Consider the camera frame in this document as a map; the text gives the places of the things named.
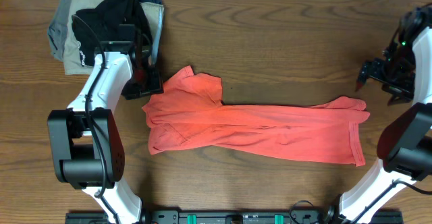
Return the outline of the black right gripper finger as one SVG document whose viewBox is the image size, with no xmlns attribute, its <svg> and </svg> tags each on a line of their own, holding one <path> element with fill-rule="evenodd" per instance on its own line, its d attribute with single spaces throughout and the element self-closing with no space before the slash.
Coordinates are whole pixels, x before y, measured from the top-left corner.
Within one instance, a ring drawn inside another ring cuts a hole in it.
<svg viewBox="0 0 432 224">
<path fill-rule="evenodd" d="M 405 98 L 401 95 L 392 95 L 390 100 L 388 101 L 388 105 L 397 105 L 397 104 L 402 104 L 405 103 Z"/>
<path fill-rule="evenodd" d="M 362 67 L 356 79 L 356 87 L 355 87 L 356 92 L 358 92 L 365 85 L 368 78 L 369 78 L 369 65 L 367 62 L 364 62 L 362 64 Z"/>
</svg>

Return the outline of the red orange t-shirt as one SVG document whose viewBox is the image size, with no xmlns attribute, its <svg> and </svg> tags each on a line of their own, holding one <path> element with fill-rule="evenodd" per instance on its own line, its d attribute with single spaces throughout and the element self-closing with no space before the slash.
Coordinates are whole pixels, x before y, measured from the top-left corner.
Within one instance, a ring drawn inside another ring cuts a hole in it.
<svg viewBox="0 0 432 224">
<path fill-rule="evenodd" d="M 225 105 L 219 77 L 186 66 L 143 106 L 152 155 L 219 146 L 293 161 L 363 166 L 359 125 L 366 103 L 341 96 L 322 105 Z"/>
</svg>

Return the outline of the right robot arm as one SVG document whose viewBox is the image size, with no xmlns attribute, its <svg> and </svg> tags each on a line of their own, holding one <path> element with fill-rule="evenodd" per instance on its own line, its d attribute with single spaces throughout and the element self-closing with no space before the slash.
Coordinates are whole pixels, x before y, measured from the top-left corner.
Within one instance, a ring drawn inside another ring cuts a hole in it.
<svg viewBox="0 0 432 224">
<path fill-rule="evenodd" d="M 366 175 L 329 207 L 324 223 L 403 223 L 400 211 L 381 207 L 404 188 L 431 175 L 431 4 L 416 7 L 399 22 L 382 58 L 363 63 L 356 81 L 368 79 L 390 93 L 389 105 L 411 103 L 389 124 L 377 144 L 377 160 Z"/>
</svg>

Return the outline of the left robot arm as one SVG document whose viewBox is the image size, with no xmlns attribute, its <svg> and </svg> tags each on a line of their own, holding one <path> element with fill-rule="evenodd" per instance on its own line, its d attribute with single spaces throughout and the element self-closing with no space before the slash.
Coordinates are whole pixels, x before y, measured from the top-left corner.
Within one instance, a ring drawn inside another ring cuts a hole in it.
<svg viewBox="0 0 432 224">
<path fill-rule="evenodd" d="M 121 96 L 137 99 L 162 92 L 155 67 L 158 47 L 102 42 L 80 94 L 63 110 L 50 112 L 47 125 L 55 175 L 91 196 L 102 208 L 95 213 L 68 213 L 66 223 L 151 223 L 124 178 L 125 152 L 114 111 Z"/>
</svg>

